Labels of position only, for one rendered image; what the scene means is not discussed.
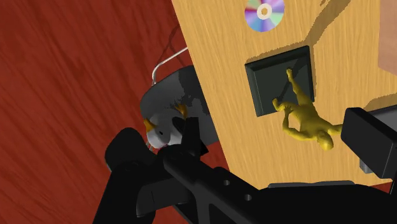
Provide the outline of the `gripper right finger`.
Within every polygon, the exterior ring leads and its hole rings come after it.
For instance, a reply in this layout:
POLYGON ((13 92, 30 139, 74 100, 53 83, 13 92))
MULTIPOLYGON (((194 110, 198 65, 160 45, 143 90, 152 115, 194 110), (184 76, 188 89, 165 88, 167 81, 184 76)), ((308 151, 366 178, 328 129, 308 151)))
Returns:
POLYGON ((397 195, 397 104, 347 108, 340 137, 378 178, 392 179, 389 193, 397 195))

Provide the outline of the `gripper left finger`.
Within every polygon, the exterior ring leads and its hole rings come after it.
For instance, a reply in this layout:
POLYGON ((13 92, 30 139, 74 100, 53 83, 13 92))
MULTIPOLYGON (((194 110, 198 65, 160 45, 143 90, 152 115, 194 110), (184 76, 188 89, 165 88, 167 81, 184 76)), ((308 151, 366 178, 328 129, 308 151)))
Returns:
POLYGON ((133 128, 110 142, 105 161, 111 175, 93 224, 152 224, 156 211, 169 206, 189 224, 265 224, 264 192, 200 160, 205 146, 196 117, 172 121, 182 141, 158 154, 133 128))

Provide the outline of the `white penguin toy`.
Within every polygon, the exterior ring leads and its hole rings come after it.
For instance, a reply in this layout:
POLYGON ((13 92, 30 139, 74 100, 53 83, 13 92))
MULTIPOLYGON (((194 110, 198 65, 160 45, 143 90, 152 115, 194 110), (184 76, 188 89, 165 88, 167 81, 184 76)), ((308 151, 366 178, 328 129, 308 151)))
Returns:
POLYGON ((162 112, 154 114, 151 118, 144 119, 146 137, 152 148, 160 149, 167 145, 180 144, 182 135, 173 125, 172 119, 186 119, 187 107, 178 104, 174 109, 166 108, 162 112))

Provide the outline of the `yellow human figure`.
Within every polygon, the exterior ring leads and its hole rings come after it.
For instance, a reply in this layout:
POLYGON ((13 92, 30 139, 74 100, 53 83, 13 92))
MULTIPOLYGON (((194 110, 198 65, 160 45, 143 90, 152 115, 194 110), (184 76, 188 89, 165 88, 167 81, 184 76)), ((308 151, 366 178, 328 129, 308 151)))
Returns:
POLYGON ((276 111, 284 112, 282 130, 290 137, 299 141, 316 141, 324 151, 333 149, 334 143, 331 135, 341 134, 342 124, 333 125, 321 118, 307 94, 303 92, 293 77, 292 69, 286 70, 288 81, 298 100, 298 104, 282 102, 275 98, 272 104, 276 111), (292 115, 300 124, 300 130, 289 126, 289 116, 292 115))

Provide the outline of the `wooden desk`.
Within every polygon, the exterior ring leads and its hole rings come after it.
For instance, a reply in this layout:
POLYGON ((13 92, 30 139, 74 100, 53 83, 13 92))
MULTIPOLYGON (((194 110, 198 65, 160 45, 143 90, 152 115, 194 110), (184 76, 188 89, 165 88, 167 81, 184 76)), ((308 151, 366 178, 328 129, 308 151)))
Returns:
POLYGON ((257 188, 276 182, 381 183, 334 138, 323 151, 282 131, 282 113, 257 116, 245 63, 310 46, 315 106, 339 124, 348 107, 375 108, 397 94, 397 75, 378 65, 381 0, 284 0, 281 23, 256 32, 247 0, 172 0, 229 169, 257 188))

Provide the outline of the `pinkish brown flat box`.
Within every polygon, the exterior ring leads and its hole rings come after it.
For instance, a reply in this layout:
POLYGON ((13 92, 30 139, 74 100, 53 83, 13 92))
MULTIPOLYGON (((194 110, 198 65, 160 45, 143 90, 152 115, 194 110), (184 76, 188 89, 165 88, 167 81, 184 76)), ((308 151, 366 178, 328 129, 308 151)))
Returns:
POLYGON ((379 21, 378 65, 397 76, 397 0, 380 0, 379 21))

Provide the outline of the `dark square tray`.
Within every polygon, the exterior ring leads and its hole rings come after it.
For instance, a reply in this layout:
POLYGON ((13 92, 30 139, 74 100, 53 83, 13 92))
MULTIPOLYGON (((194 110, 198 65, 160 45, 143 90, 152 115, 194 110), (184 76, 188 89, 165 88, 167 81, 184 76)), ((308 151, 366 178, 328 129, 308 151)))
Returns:
POLYGON ((257 116, 275 113, 275 98, 279 102, 298 102, 286 75, 288 68, 303 92, 314 100, 310 48, 306 45, 245 64, 257 116))

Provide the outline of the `rainbow compact disc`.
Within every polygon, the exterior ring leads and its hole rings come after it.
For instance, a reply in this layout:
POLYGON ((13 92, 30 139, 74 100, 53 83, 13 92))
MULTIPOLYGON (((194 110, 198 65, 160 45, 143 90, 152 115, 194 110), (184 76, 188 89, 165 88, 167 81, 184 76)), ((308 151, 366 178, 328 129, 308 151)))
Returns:
POLYGON ((266 32, 279 25, 284 15, 284 9, 283 0, 248 0, 244 16, 252 30, 266 32))

